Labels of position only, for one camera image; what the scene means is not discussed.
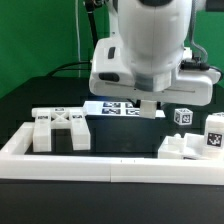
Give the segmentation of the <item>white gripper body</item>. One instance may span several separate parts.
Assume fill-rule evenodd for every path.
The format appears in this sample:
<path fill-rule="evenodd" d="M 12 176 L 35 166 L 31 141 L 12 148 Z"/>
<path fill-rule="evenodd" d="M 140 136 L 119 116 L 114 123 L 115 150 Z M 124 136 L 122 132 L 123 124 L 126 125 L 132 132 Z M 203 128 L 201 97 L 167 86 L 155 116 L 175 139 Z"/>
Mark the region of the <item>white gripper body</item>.
<path fill-rule="evenodd" d="M 101 96 L 207 105 L 221 74 L 213 69 L 181 69 L 184 47 L 142 44 L 130 49 L 119 37 L 98 41 L 89 87 Z"/>

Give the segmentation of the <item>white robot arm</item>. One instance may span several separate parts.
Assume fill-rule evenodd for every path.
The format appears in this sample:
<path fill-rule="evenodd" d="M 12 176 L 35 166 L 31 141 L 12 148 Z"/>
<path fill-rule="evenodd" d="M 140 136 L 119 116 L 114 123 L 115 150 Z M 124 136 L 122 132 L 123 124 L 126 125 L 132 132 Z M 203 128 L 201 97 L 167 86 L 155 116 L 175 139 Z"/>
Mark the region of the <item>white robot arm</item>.
<path fill-rule="evenodd" d="M 107 0 L 110 36 L 97 42 L 89 87 L 96 95 L 207 105 L 221 72 L 184 47 L 196 13 L 224 0 Z"/>

